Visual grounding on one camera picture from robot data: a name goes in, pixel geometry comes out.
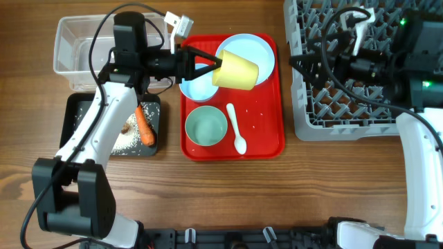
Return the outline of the white rice pile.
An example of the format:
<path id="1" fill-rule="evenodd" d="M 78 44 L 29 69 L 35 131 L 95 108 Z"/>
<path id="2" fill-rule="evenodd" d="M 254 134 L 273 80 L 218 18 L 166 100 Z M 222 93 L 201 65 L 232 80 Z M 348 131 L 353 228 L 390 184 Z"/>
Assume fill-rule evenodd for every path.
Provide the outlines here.
<path id="1" fill-rule="evenodd" d="M 73 131 L 80 125 L 83 117 L 91 106 L 91 101 L 80 101 L 74 111 Z M 158 102 L 142 102 L 145 119 L 154 134 L 159 132 L 160 108 Z M 124 128 L 125 133 L 120 133 L 111 151 L 112 156 L 152 156 L 156 153 L 156 142 L 152 146 L 145 146 L 141 142 L 136 115 L 128 117 Z"/>

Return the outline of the light blue plate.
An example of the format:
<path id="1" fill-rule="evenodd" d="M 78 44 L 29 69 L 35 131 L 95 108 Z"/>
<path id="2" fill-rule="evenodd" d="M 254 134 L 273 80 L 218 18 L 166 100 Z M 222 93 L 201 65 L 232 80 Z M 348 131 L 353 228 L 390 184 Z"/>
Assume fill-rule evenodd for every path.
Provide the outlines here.
<path id="1" fill-rule="evenodd" d="M 215 55 L 219 56 L 222 50 L 227 50 L 257 64 L 259 67 L 257 85 L 265 82 L 274 70 L 273 49 L 268 42 L 257 35 L 248 33 L 232 35 L 219 45 Z"/>

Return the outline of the yellow cup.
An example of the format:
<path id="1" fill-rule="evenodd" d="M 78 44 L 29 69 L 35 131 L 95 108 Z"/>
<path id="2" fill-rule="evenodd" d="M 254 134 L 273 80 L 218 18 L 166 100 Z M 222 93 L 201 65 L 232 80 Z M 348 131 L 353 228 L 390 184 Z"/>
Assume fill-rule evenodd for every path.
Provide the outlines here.
<path id="1" fill-rule="evenodd" d="M 259 75 L 257 64 L 227 50 L 222 50 L 217 57 L 222 63 L 213 71 L 213 86 L 250 91 L 256 85 Z"/>

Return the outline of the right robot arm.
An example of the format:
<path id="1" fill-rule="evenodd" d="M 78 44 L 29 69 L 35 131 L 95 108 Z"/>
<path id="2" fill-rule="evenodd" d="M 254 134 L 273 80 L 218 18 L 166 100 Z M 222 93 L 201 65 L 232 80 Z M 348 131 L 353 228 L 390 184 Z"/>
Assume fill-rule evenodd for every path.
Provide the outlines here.
<path id="1" fill-rule="evenodd" d="M 341 33 L 313 39 L 314 52 L 294 55 L 290 65 L 309 83 L 332 81 L 339 89 L 353 79 L 382 86 L 381 106 L 397 113 L 396 125 L 404 151 L 407 214 L 404 234 L 390 234 L 365 221 L 332 217 L 322 228 L 308 228 L 322 247 L 441 248 L 442 247 L 442 76 L 436 73 L 442 56 L 442 18 L 407 10 L 401 18 L 389 55 L 354 46 L 346 52 L 350 33 L 362 38 L 375 18 L 374 10 L 350 6 L 337 11 Z"/>

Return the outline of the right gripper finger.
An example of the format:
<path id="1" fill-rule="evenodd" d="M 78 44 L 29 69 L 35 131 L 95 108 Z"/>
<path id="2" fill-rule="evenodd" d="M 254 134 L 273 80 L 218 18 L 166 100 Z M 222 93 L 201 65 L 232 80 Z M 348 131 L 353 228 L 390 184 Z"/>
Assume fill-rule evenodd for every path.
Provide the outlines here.
<path id="1" fill-rule="evenodd" d="M 342 50 L 345 50 L 350 45 L 351 38 L 352 36 L 350 31 L 327 35 L 326 36 L 327 51 L 340 52 Z M 307 50 L 320 52 L 321 44 L 322 44 L 321 37 L 315 39 L 308 39 Z"/>
<path id="2" fill-rule="evenodd" d="M 296 69 L 303 79 L 315 89 L 323 89 L 328 76 L 322 66 L 320 53 L 294 55 L 289 58 L 289 65 Z"/>

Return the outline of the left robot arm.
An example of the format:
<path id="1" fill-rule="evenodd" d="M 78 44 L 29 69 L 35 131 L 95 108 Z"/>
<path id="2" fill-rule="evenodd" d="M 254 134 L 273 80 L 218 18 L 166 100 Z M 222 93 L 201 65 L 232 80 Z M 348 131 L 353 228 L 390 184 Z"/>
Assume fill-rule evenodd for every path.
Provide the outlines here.
<path id="1" fill-rule="evenodd" d="M 37 215 L 42 230 L 73 235 L 78 243 L 137 248 L 143 225 L 117 213 L 105 174 L 114 143 L 152 77 L 193 80 L 219 68 L 222 60 L 190 46 L 148 46 L 142 13 L 118 6 L 110 16 L 115 45 L 102 70 L 93 73 L 93 102 L 56 155 L 33 165 L 35 200 L 28 212 Z"/>

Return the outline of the white plastic spoon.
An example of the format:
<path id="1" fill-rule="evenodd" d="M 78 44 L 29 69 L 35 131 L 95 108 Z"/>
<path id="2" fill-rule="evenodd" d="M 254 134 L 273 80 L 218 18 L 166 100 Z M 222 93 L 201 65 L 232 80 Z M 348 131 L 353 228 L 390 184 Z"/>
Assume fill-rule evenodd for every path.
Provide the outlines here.
<path id="1" fill-rule="evenodd" d="M 233 127 L 233 131 L 235 134 L 235 140 L 234 140 L 235 149 L 239 154 L 244 155 L 247 150 L 247 144 L 246 144 L 246 140 L 241 136 L 241 134 L 239 132 L 235 107 L 232 103 L 228 103 L 226 105 L 226 110 L 227 110 L 228 116 L 230 118 L 230 121 L 231 121 L 231 124 Z"/>

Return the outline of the brown food scrap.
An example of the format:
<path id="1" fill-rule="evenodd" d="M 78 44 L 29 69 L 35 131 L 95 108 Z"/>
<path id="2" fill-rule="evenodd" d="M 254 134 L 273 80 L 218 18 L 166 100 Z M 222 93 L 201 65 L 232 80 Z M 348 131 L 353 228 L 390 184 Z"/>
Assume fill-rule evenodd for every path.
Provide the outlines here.
<path id="1" fill-rule="evenodd" d="M 127 133 L 129 131 L 129 129 L 130 129 L 130 125 L 125 123 L 124 126 L 121 129 L 121 133 L 125 134 L 125 133 Z"/>

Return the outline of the light blue bowl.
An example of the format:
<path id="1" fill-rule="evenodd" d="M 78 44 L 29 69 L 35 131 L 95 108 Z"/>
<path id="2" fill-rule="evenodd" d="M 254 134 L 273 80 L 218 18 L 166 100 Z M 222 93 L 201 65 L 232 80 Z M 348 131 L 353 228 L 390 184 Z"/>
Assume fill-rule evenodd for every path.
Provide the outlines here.
<path id="1" fill-rule="evenodd" d="M 219 87 L 213 85 L 213 72 L 206 73 L 194 80 L 182 80 L 179 88 L 182 94 L 194 102 L 206 102 L 218 91 Z"/>

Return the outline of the green bowl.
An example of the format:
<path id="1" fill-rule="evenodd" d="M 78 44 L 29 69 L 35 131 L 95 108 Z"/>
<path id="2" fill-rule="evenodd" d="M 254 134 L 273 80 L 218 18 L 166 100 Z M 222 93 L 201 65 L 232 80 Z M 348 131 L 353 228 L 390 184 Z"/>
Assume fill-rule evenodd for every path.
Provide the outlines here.
<path id="1" fill-rule="evenodd" d="M 228 122 L 224 113 L 216 107 L 201 106 L 192 110 L 185 121 L 187 137 L 196 145 L 210 147 L 226 135 Z"/>

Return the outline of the orange carrot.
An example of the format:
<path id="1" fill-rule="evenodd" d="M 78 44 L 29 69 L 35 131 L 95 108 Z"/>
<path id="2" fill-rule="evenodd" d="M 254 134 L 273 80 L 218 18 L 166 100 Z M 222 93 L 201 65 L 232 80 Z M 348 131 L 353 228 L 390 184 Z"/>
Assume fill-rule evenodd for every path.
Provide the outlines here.
<path id="1" fill-rule="evenodd" d="M 135 116 L 142 144 L 148 147 L 153 146 L 156 142 L 156 138 L 145 118 L 141 105 L 136 107 Z"/>

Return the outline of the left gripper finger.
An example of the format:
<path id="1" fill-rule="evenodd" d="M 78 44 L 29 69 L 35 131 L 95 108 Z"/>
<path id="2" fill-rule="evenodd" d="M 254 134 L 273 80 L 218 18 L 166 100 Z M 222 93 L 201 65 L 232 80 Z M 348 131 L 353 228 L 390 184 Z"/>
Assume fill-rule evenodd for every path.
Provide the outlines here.
<path id="1" fill-rule="evenodd" d="M 188 57 L 190 58 L 191 61 L 195 62 L 195 58 L 196 57 L 202 57 L 204 59 L 210 60 L 212 62 L 214 62 L 216 65 L 221 65 L 222 64 L 222 59 L 211 55 L 207 52 L 204 52 L 202 50 L 199 50 L 195 47 L 192 46 L 187 46 L 186 50 L 188 52 Z"/>
<path id="2" fill-rule="evenodd" d="M 201 77 L 202 75 L 205 75 L 209 72 L 215 71 L 216 69 L 218 69 L 220 67 L 221 67 L 220 64 L 207 65 L 202 68 L 196 68 L 195 65 L 192 65 L 188 69 L 188 79 L 189 80 L 197 79 L 198 77 Z"/>

